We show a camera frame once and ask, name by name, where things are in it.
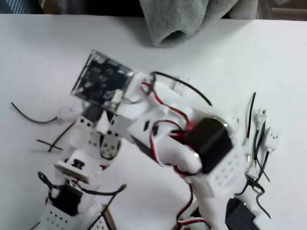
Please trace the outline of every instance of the gray towel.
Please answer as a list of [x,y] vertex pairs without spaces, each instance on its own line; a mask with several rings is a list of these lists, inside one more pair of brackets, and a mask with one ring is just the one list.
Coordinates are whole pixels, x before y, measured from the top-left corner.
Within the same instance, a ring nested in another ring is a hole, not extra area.
[[140,0],[155,46],[173,46],[228,14],[255,19],[258,0]]

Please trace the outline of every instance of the black component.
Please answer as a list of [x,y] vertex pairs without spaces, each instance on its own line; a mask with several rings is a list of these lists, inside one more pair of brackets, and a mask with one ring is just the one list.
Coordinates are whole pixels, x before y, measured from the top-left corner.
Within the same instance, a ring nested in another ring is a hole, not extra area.
[[76,167],[77,169],[82,170],[82,167],[83,167],[84,165],[85,165],[85,163],[84,163],[83,161],[81,161],[81,160],[78,160],[78,159],[74,159],[74,160],[73,160],[72,166],[73,166],[73,167]]
[[54,199],[53,206],[73,217],[78,214],[78,205],[81,197],[82,192],[71,186],[64,186]]
[[93,50],[71,93],[107,110],[116,90],[124,94],[134,72],[107,56]]
[[149,127],[149,121],[146,121],[143,131],[146,131],[148,129],[148,127]]
[[81,115],[84,118],[86,118],[87,120],[95,123],[95,122],[99,121],[103,112],[104,112],[103,108],[101,108],[100,106],[91,104],[88,107],[86,107],[86,109],[82,112]]
[[209,173],[233,147],[227,129],[213,118],[202,119],[183,138],[199,154],[204,173]]
[[158,126],[158,125],[155,125],[155,126],[153,127],[153,136],[154,136],[154,137],[158,134],[158,130],[159,130],[159,126]]
[[228,201],[225,223],[229,230],[259,230],[254,219],[255,215],[240,200]]
[[49,123],[51,123],[51,122],[53,122],[53,121],[58,119],[58,117],[54,117],[54,118],[52,118],[51,120],[48,120],[48,121],[36,121],[36,120],[33,120],[33,119],[29,118],[23,112],[21,112],[21,110],[13,102],[11,102],[11,104],[20,113],[21,116],[23,116],[25,119],[27,119],[28,121],[31,121],[33,123],[37,123],[37,124],[40,124],[40,125],[45,125],[45,124],[49,124]]

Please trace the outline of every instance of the white table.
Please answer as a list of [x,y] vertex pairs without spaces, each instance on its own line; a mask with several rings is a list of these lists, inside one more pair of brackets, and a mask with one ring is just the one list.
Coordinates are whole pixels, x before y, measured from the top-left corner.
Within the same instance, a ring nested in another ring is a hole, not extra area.
[[[237,114],[244,136],[248,101],[266,106],[269,126],[283,131],[262,180],[262,204],[280,229],[306,226],[307,23],[220,20],[187,42],[168,49],[151,47],[143,20],[94,16],[0,15],[0,223],[26,230],[43,209],[59,152],[47,146],[68,124],[39,126],[10,106],[15,102],[37,119],[53,117],[67,104],[70,90],[91,49],[125,65],[150,72],[188,76],[214,106]],[[111,206],[119,230],[166,230],[188,199],[188,187],[171,169],[160,168],[136,147],[124,145],[105,171],[105,190],[127,183]]]

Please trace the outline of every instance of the black wire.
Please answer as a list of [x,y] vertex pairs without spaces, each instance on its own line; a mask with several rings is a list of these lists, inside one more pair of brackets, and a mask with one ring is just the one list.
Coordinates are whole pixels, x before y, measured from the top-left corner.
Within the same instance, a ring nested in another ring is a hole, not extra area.
[[256,182],[258,182],[258,181],[260,180],[260,178],[262,177],[262,175],[263,175],[263,173],[264,173],[264,169],[265,169],[265,167],[266,167],[266,165],[267,165],[267,162],[268,162],[269,154],[270,154],[269,151],[267,151],[267,153],[265,154],[265,158],[264,158],[264,161],[263,161],[263,165],[262,165],[262,168],[261,168],[261,170],[260,170],[260,172],[259,172],[259,175],[258,175],[258,178],[257,178]]
[[166,78],[169,78],[169,79],[172,79],[173,81],[177,81],[187,87],[189,87],[190,89],[192,89],[193,91],[195,91],[200,97],[202,97],[202,99],[204,99],[208,105],[212,106],[212,103],[210,102],[210,100],[205,96],[203,95],[198,89],[196,89],[195,87],[191,86],[190,84],[178,79],[178,78],[175,78],[173,76],[170,76],[166,73],[161,73],[161,72],[157,72],[157,71],[154,71],[154,72],[151,72],[150,73],[152,76],[156,76],[156,75],[160,75],[160,76],[163,76],[163,77],[166,77]]
[[58,119],[57,117],[55,117],[55,118],[52,118],[51,120],[48,120],[48,121],[36,121],[36,120],[33,120],[33,119],[29,118],[23,112],[21,112],[21,110],[13,102],[11,102],[11,104],[20,113],[21,116],[26,118],[28,121],[31,121],[31,122],[34,122],[34,123],[37,123],[37,124],[41,124],[41,125],[49,124],[49,123],[51,123],[51,122],[53,122],[53,121]]
[[[41,142],[43,144],[46,144],[46,145],[49,145],[49,146],[52,146],[52,144],[48,143],[48,142],[45,142],[43,140],[40,140],[40,139],[36,139],[38,142]],[[55,149],[59,149],[59,150],[63,150],[62,148],[60,147],[57,147],[57,146],[53,146]]]
[[121,191],[123,191],[125,188],[126,188],[126,186],[122,189],[122,190],[120,190],[120,188],[117,190],[117,192],[112,196],[112,198],[110,199],[110,201],[107,203],[107,205],[104,207],[104,209],[101,211],[101,213],[100,213],[100,215],[91,223],[91,225],[87,228],[87,230],[91,230],[91,228],[95,225],[95,223],[104,215],[104,213],[107,211],[107,209],[109,208],[109,206],[110,206],[110,204],[112,203],[112,201],[114,200],[114,198],[116,197],[116,195],[118,194],[118,193],[120,193]]
[[57,139],[51,144],[48,152],[51,152],[51,150],[55,147],[56,143],[62,138],[62,136],[64,136],[65,133],[67,133],[67,131],[75,124],[75,121],[73,123],[71,123],[71,125],[69,125],[58,137]]
[[259,134],[259,130],[256,130],[256,134],[255,134],[255,137],[254,137],[254,144],[253,144],[253,149],[254,149],[254,160],[257,162],[258,166],[260,167],[260,170],[263,171],[264,176],[267,178],[267,180],[268,180],[269,182],[271,182],[270,179],[269,179],[269,177],[268,177],[267,174],[265,173],[265,171],[264,171],[262,165],[260,164],[259,158],[258,158],[258,152],[259,152],[261,143],[262,143],[263,138],[264,138],[264,132],[265,132],[265,122],[264,122],[263,125],[262,125],[262,128],[261,128],[261,135],[260,135],[260,137],[259,137],[258,143],[257,143],[257,137],[258,137],[258,134]]
[[257,205],[261,208],[261,210],[271,219],[271,216],[270,214],[268,213],[267,210],[265,210],[265,208],[260,204],[259,202],[259,198],[264,194],[264,192],[261,192],[261,193],[258,193],[257,196],[256,196],[256,202],[257,202]]
[[248,115],[248,129],[247,129],[247,133],[246,133],[246,138],[249,138],[249,134],[250,134],[251,116],[252,116],[252,113],[253,113],[253,106],[254,106],[255,97],[256,97],[256,92],[253,93],[253,97],[252,97],[251,103],[250,103],[250,109],[249,109],[249,115]]

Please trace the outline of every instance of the cable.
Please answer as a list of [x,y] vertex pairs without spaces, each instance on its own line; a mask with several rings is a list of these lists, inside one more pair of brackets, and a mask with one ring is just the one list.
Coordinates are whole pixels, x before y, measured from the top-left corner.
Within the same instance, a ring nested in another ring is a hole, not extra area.
[[256,143],[257,143],[257,137],[258,137],[258,134],[259,134],[259,130],[256,130],[256,133],[255,133],[254,144],[253,144],[254,159],[255,159],[255,161],[257,162],[257,164],[259,165],[260,170],[263,171],[264,176],[267,178],[267,180],[268,180],[269,182],[271,182],[270,179],[269,179],[269,177],[268,177],[267,174],[265,173],[263,167],[261,166],[261,164],[260,164],[260,162],[259,162],[259,159],[258,159],[258,152],[259,152],[260,146],[261,146],[262,141],[263,141],[263,138],[264,138],[264,133],[265,133],[265,122],[263,123],[262,128],[261,128],[261,135],[260,135],[260,137],[259,137],[258,144],[256,144]]
[[51,122],[53,122],[53,121],[58,119],[58,117],[55,117],[55,118],[52,118],[51,120],[48,120],[48,121],[36,121],[36,120],[33,120],[33,119],[29,118],[23,112],[21,112],[21,110],[13,102],[11,102],[11,104],[20,113],[21,116],[23,116],[28,121],[31,121],[31,122],[34,122],[34,123],[37,123],[37,124],[41,124],[41,125],[49,124],[49,123],[51,123]]
[[[144,89],[142,88],[142,85],[148,86],[148,84],[145,83],[145,82],[142,82],[142,83],[141,83],[141,90],[144,91]],[[178,113],[179,115],[181,115],[181,116],[186,120],[187,124],[186,124],[185,131],[187,131],[187,129],[188,129],[188,127],[189,127],[189,119],[188,119],[188,116],[187,116],[184,112],[182,112],[182,111],[180,111],[180,110],[178,110],[178,109],[176,109],[176,108],[174,108],[174,107],[171,107],[171,106],[165,104],[165,103],[159,98],[159,96],[158,96],[158,94],[156,93],[155,90],[153,90],[152,92],[154,93],[154,94],[153,94],[153,95],[154,95],[154,98],[157,100],[157,102],[158,102],[159,104],[162,104],[162,105],[167,106],[168,108],[170,108],[170,110],[172,110],[172,111]]]
[[204,99],[208,105],[212,106],[212,103],[210,102],[210,100],[205,96],[203,95],[198,89],[196,89],[195,87],[191,86],[190,84],[186,83],[185,81],[182,81],[178,78],[175,78],[173,76],[170,76],[166,73],[161,73],[161,72],[158,72],[158,71],[154,71],[154,72],[151,72],[150,75],[152,76],[156,76],[156,75],[160,75],[160,76],[163,76],[163,77],[166,77],[166,78],[169,78],[169,79],[172,79],[173,81],[177,81],[187,87],[189,87],[190,89],[192,89],[194,92],[196,92],[202,99]]
[[260,178],[262,177],[262,175],[263,175],[263,173],[264,173],[264,169],[265,169],[265,167],[266,167],[266,165],[267,165],[267,162],[268,162],[269,154],[270,154],[269,151],[267,151],[266,154],[265,154],[265,158],[264,158],[264,161],[263,161],[263,165],[262,165],[262,168],[261,168],[260,173],[259,173],[259,175],[258,175],[258,178],[256,179],[256,182],[258,182],[258,181],[260,180]]
[[264,192],[262,191],[261,193],[258,193],[257,196],[256,196],[256,202],[257,202],[257,205],[261,208],[261,210],[271,219],[271,216],[270,214],[268,213],[267,210],[265,210],[265,208],[260,204],[259,202],[259,198],[264,194]]
[[253,106],[254,106],[255,97],[256,97],[256,92],[253,93],[253,97],[252,97],[251,103],[250,103],[250,109],[249,109],[249,115],[248,115],[248,129],[247,129],[247,132],[246,132],[246,138],[249,138],[249,134],[250,134],[251,116],[252,116],[252,113],[253,113]]
[[75,124],[75,121],[71,123],[58,137],[57,139],[51,144],[48,152],[51,152],[51,150],[55,147],[56,143],[64,136],[65,133],[67,133],[68,130]]
[[[52,146],[52,144],[48,143],[48,142],[45,142],[43,140],[40,140],[40,139],[36,139],[38,142],[41,142],[43,144],[46,144],[46,145],[49,145],[49,146]],[[53,146],[55,149],[58,149],[58,150],[63,150],[62,148],[60,147],[57,147],[57,146]]]
[[32,228],[30,228],[30,230],[35,229],[38,225],[39,225],[39,222],[37,222]]
[[117,192],[111,197],[110,201],[107,203],[107,205],[104,207],[104,209],[101,211],[100,215],[93,221],[93,223],[91,223],[91,225],[87,228],[87,230],[91,230],[91,228],[95,225],[95,223],[104,215],[104,213],[106,212],[106,210],[109,208],[109,206],[111,205],[112,201],[114,200],[114,198],[116,197],[116,195],[118,193],[120,193],[121,191],[123,191],[125,188],[127,187],[126,184],[123,184],[118,190]]
[[152,76],[152,79],[151,79],[151,82],[149,85],[149,88],[148,88],[148,91],[145,93],[145,98],[141,98],[141,99],[138,99],[136,101],[130,101],[128,98],[123,98],[122,102],[125,103],[125,104],[137,104],[137,103],[141,103],[143,101],[145,101],[149,95],[151,94],[151,92],[154,90],[154,84],[155,84],[155,81],[156,81],[156,76],[155,75],[151,75]]
[[192,186],[189,184],[189,190],[190,190],[190,199],[188,201],[188,203],[177,213],[176,215],[176,221],[177,224],[180,226],[185,226],[188,224],[194,224],[194,223],[204,223],[205,225],[207,225],[207,227],[209,229],[211,229],[210,224],[204,220],[204,218],[193,218],[193,219],[189,219],[189,220],[179,220],[180,216],[188,209],[188,207],[191,206],[192,202],[193,202],[193,188]]

